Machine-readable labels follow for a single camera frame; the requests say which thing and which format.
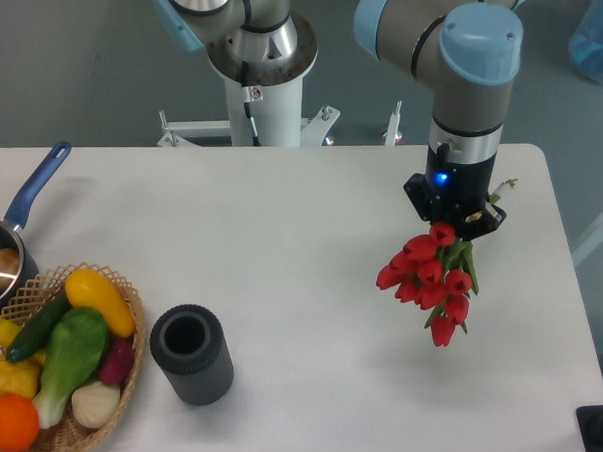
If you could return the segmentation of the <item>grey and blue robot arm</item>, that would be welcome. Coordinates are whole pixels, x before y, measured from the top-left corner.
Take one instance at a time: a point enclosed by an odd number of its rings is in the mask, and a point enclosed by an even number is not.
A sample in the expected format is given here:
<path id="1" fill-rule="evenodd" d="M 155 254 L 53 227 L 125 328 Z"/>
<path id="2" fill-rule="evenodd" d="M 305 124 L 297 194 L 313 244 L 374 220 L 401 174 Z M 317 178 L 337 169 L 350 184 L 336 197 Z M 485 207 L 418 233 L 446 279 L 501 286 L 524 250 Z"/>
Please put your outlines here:
<path id="1" fill-rule="evenodd" d="M 152 0 L 172 39 L 203 49 L 224 80 L 236 146 L 302 146 L 305 74 L 317 38 L 290 0 Z M 360 0 L 357 43 L 433 93 L 424 172 L 406 195 L 428 223 L 464 240 L 504 221 L 488 185 L 520 68 L 521 0 Z"/>

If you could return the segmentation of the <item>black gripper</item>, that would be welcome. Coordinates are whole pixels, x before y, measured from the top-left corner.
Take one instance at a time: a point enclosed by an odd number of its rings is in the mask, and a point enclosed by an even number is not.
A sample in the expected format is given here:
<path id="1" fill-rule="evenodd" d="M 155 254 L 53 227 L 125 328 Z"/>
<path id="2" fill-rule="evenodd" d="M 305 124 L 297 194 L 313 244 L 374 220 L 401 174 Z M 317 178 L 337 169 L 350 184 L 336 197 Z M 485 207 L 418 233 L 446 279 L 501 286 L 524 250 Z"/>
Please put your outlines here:
<path id="1" fill-rule="evenodd" d="M 478 163 L 454 163 L 448 148 L 428 149 L 426 170 L 403 185 L 419 217 L 434 225 L 446 222 L 462 240 L 474 240 L 496 231 L 506 213 L 490 202 L 495 158 Z"/>

